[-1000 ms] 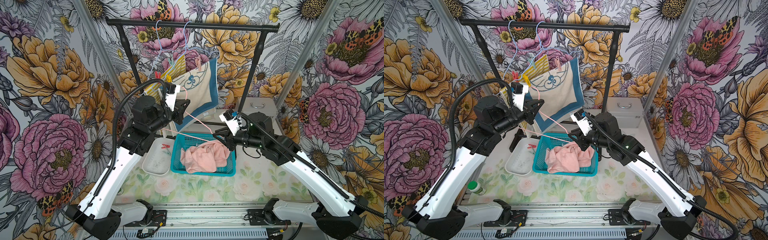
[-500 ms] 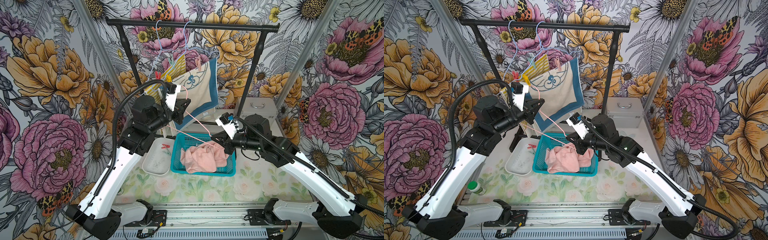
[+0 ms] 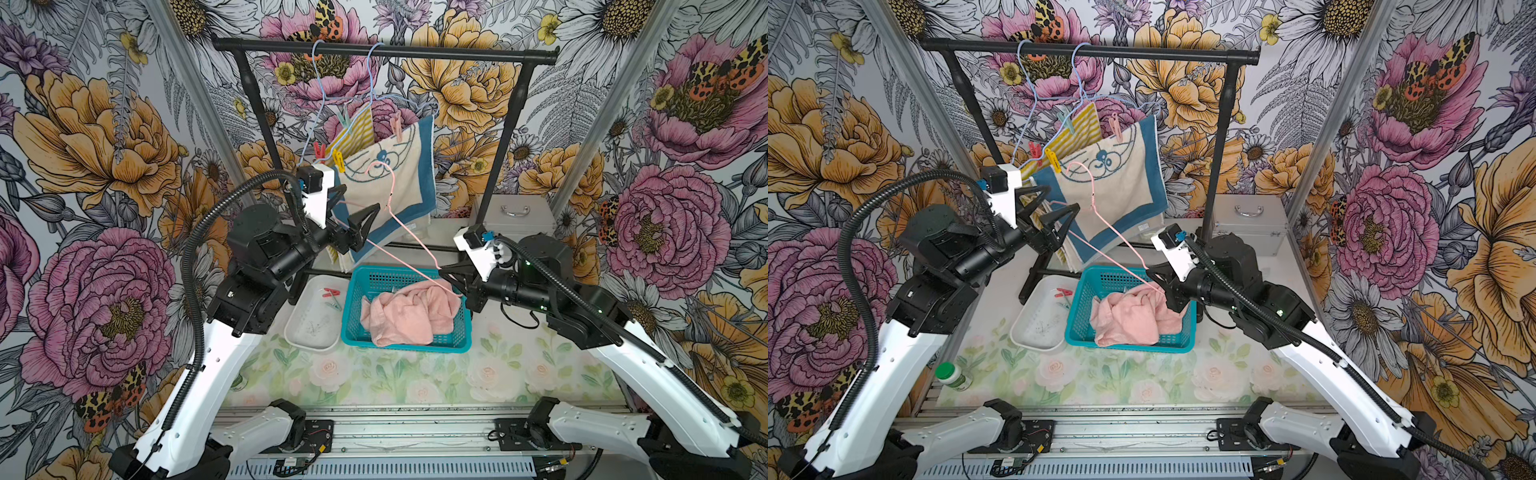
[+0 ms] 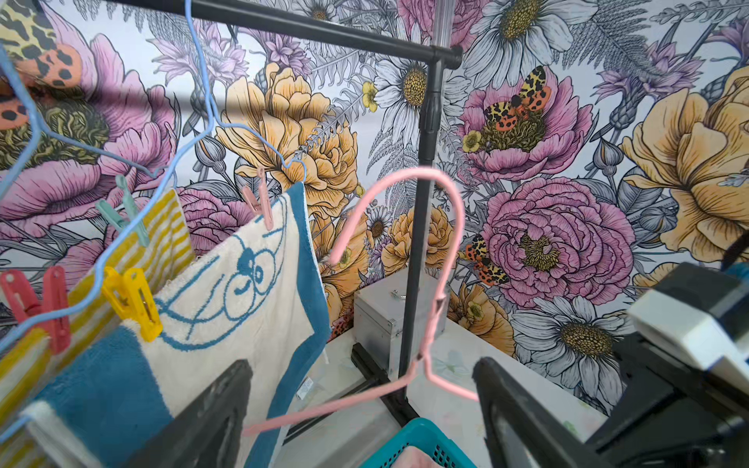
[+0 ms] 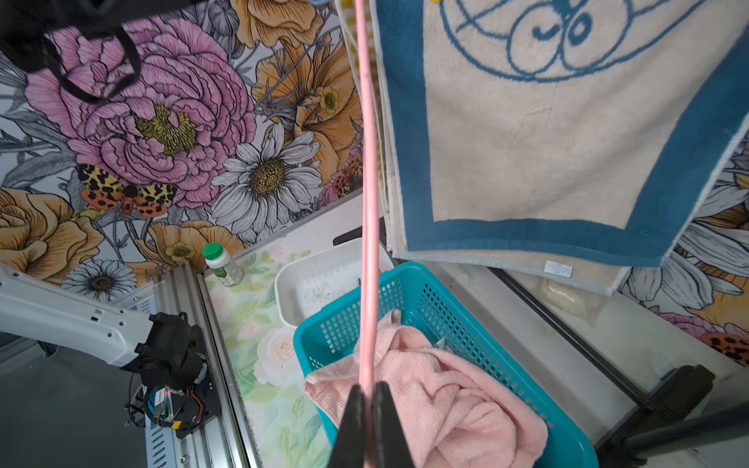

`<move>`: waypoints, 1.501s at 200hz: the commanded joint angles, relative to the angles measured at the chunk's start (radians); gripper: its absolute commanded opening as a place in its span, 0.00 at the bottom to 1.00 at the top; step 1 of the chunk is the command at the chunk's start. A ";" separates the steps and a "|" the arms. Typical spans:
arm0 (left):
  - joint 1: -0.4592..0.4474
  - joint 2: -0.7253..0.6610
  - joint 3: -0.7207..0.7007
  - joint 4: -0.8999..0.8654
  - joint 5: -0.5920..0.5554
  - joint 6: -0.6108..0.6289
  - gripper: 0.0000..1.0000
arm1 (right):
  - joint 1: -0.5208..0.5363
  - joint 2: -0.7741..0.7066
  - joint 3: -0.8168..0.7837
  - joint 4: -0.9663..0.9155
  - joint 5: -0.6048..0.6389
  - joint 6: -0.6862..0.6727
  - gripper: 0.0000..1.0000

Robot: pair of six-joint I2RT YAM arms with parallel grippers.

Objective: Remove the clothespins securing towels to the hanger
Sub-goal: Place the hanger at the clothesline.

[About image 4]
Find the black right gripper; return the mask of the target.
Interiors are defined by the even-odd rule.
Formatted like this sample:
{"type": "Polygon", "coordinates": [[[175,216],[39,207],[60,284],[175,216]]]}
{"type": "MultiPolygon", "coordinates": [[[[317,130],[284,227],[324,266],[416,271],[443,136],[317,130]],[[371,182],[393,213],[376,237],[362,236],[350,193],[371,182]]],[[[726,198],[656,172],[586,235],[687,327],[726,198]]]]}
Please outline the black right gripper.
{"type": "Polygon", "coordinates": [[[586,441],[616,467],[746,467],[748,396],[639,333],[614,345],[626,388],[586,441]]]}

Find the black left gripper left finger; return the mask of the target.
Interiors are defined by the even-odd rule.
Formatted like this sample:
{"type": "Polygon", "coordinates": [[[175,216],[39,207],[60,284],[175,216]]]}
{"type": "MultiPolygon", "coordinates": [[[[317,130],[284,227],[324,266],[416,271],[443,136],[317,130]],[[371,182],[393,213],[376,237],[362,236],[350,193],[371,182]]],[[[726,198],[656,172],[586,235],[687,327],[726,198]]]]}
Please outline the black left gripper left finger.
{"type": "Polygon", "coordinates": [[[253,370],[246,359],[179,359],[119,376],[124,467],[233,467],[253,370]]]}

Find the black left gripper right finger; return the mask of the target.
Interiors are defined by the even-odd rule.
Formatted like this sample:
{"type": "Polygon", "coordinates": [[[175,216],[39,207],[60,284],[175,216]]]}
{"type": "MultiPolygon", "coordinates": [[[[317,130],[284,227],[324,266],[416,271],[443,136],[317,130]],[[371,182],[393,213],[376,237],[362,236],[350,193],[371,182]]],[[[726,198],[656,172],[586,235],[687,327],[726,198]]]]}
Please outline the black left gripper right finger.
{"type": "Polygon", "coordinates": [[[473,379],[493,467],[609,467],[490,357],[480,359],[473,379]]]}

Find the teal plastic basket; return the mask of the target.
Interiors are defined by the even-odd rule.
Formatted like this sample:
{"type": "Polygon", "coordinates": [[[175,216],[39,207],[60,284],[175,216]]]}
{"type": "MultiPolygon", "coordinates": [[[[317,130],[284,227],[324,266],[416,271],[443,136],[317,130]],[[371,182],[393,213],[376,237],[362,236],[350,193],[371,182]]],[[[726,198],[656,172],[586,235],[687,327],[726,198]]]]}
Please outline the teal plastic basket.
{"type": "Polygon", "coordinates": [[[440,428],[426,418],[411,420],[393,438],[372,454],[362,467],[393,467],[408,448],[416,448],[441,467],[476,465],[440,428]]]}

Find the black clothes rack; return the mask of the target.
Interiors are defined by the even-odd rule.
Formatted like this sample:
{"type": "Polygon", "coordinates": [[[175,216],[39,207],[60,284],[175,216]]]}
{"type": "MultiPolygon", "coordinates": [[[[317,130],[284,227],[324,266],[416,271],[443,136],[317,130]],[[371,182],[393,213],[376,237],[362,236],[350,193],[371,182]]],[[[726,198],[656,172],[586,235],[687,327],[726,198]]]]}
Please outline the black clothes rack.
{"type": "MultiPolygon", "coordinates": [[[[421,149],[419,150],[421,165],[388,175],[378,181],[365,194],[362,201],[355,206],[353,215],[347,220],[343,234],[341,234],[341,238],[335,243],[330,259],[333,262],[341,260],[344,248],[351,240],[358,220],[365,214],[370,202],[382,191],[386,190],[386,188],[396,183],[401,183],[401,181],[407,181],[407,179],[417,180],[415,214],[417,216],[425,215],[430,198],[428,189],[431,183],[437,183],[451,198],[456,210],[456,226],[454,229],[456,230],[456,234],[462,234],[464,230],[464,207],[460,193],[458,193],[458,188],[447,174],[425,164],[425,161],[432,158],[436,153],[434,147],[436,144],[436,133],[433,128],[438,117],[437,106],[440,103],[438,89],[441,85],[445,69],[455,68],[460,64],[459,50],[447,50],[437,46],[422,46],[408,41],[384,38],[374,33],[368,33],[351,27],[342,27],[341,25],[325,27],[321,23],[314,23],[311,19],[306,19],[296,14],[264,7],[259,4],[243,3],[241,1],[188,1],[185,5],[179,5],[175,1],[139,1],[136,3],[136,6],[170,14],[185,14],[187,18],[198,16],[208,21],[228,20],[232,23],[240,23],[240,25],[254,29],[287,33],[302,39],[315,40],[333,45],[351,46],[365,52],[390,54],[392,57],[426,62],[428,65],[429,84],[427,86],[427,107],[422,113],[421,123],[422,142],[421,149]]],[[[246,426],[242,432],[243,436],[249,437],[253,434],[289,426],[315,417],[330,415],[335,411],[345,410],[378,398],[405,393],[407,386],[417,376],[418,367],[423,368],[425,378],[436,387],[458,397],[470,401],[478,401],[479,397],[475,392],[440,378],[432,370],[431,345],[434,341],[440,308],[447,300],[445,289],[450,279],[450,270],[454,265],[454,260],[459,249],[460,243],[458,241],[454,241],[450,245],[448,257],[438,280],[437,291],[432,300],[429,319],[421,341],[421,347],[419,347],[419,353],[412,360],[409,370],[401,378],[363,393],[331,401],[312,409],[306,409],[300,413],[275,417],[263,423],[246,426]]]]}

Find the blue and beige towel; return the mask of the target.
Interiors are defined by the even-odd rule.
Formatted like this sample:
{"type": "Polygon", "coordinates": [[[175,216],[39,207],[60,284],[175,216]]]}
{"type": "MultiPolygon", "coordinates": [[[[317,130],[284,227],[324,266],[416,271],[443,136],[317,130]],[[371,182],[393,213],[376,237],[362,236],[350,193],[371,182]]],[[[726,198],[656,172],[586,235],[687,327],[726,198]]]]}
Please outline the blue and beige towel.
{"type": "Polygon", "coordinates": [[[330,336],[305,190],[271,207],[156,294],[145,341],[123,322],[25,408],[25,432],[60,467],[122,467],[238,361],[251,370],[245,425],[284,415],[330,336]]]}

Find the pink clothespin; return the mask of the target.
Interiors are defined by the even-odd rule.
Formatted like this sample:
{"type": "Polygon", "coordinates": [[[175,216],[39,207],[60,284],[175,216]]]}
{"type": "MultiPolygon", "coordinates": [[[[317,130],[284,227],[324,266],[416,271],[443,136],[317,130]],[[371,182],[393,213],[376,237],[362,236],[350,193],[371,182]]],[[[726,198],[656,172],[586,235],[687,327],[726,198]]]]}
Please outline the pink clothespin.
{"type": "Polygon", "coordinates": [[[268,232],[271,232],[274,227],[274,222],[265,179],[265,170],[263,168],[257,169],[257,189],[253,190],[250,185],[247,185],[242,188],[241,194],[243,200],[252,212],[253,218],[261,216],[265,228],[268,232]]]}

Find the pink towel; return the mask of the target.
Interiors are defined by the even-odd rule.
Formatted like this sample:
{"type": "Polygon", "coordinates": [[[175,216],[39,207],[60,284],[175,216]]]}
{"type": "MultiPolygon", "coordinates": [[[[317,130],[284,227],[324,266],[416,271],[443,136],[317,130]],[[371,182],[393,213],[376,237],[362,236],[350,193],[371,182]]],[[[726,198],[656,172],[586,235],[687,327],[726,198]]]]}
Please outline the pink towel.
{"type": "Polygon", "coordinates": [[[441,465],[435,462],[430,456],[419,448],[406,446],[403,452],[399,454],[392,468],[441,468],[441,465]]]}

